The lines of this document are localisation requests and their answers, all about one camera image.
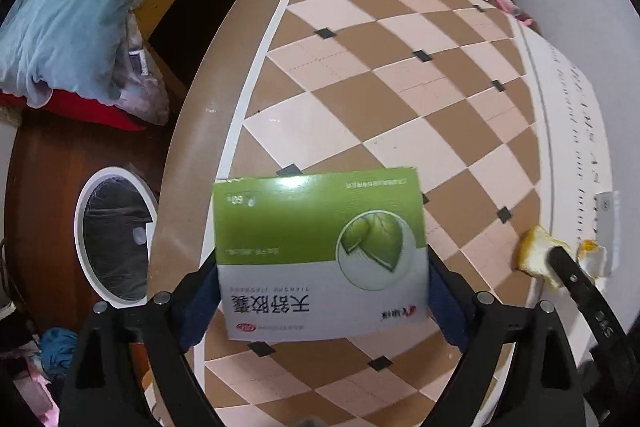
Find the white trash bin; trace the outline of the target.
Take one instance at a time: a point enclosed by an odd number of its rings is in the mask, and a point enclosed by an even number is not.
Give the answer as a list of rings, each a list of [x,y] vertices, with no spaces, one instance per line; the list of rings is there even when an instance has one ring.
[[[146,303],[157,198],[149,185],[122,167],[93,173],[74,213],[74,242],[82,272],[101,299],[115,308]]]

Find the patterned mattress pad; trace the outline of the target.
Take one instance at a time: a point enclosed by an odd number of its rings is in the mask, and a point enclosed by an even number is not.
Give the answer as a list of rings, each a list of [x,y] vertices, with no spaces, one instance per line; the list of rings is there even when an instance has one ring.
[[[163,126],[169,118],[169,96],[160,68],[145,45],[133,12],[129,12],[118,47],[113,81],[119,89],[116,106],[148,124]]]

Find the crumpled white yellow wrapper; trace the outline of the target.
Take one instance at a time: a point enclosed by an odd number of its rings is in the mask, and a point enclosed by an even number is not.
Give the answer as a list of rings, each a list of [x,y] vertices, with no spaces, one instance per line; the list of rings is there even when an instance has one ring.
[[[592,239],[585,239],[577,251],[578,265],[593,280],[607,279],[615,268],[615,256]]]

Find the checkered table cloth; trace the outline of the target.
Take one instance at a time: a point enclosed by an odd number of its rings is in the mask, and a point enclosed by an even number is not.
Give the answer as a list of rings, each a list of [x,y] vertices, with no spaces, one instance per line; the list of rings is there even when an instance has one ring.
[[[589,329],[521,244],[580,260],[616,242],[612,169],[586,76],[482,0],[236,0],[169,147],[151,291],[206,260],[215,308],[192,349],[228,426],[442,421],[462,351],[427,255],[473,310],[518,310],[478,352],[451,424],[496,421],[524,335],[544,325],[568,404]]]

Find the pink item by wall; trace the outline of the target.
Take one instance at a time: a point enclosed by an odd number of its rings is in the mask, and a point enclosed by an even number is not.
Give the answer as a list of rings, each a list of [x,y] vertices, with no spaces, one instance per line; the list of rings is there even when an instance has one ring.
[[[511,0],[487,0],[495,8],[501,10],[503,13],[513,16],[523,26],[533,28],[534,19],[528,13],[523,11],[519,6],[514,4]]]

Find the blue cloth on floor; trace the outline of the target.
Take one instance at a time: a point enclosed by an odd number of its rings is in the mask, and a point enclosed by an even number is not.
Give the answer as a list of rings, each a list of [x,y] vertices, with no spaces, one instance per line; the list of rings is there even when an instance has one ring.
[[[78,335],[69,329],[53,327],[40,339],[40,360],[49,381],[64,379],[78,343]]]

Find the green white medicine box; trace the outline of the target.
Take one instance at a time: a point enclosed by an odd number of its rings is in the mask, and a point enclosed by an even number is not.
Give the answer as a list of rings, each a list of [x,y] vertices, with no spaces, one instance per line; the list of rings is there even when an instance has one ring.
[[[330,340],[426,320],[416,169],[218,180],[212,208],[230,339]]]

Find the red bed sheet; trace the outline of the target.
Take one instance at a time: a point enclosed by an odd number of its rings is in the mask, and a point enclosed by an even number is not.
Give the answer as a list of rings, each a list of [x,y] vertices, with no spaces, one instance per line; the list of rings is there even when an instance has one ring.
[[[104,126],[125,131],[142,131],[148,127],[142,120],[118,107],[81,98],[75,93],[64,90],[54,90],[41,110],[67,119],[104,124]]]

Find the yellow pomelo peel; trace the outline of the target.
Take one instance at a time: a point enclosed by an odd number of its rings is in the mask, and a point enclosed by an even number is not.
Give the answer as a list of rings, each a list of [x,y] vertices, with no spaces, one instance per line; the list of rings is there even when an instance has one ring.
[[[555,239],[541,225],[536,225],[522,235],[518,243],[516,265],[530,277],[537,277],[553,289],[559,289],[563,283],[548,262],[548,252],[554,247],[560,247],[572,259],[575,258],[567,243]]]

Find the grey white carton box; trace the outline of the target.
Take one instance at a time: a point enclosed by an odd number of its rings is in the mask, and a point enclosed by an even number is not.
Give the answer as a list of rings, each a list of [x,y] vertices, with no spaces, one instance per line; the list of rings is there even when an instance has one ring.
[[[620,265],[620,192],[596,195],[597,243],[604,250],[602,275],[612,277]]]

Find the light blue duvet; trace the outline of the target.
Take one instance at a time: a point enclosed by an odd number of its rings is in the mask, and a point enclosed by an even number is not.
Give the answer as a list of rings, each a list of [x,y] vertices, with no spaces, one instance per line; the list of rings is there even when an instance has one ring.
[[[53,90],[112,105],[132,0],[16,0],[1,25],[1,89],[46,105]]]

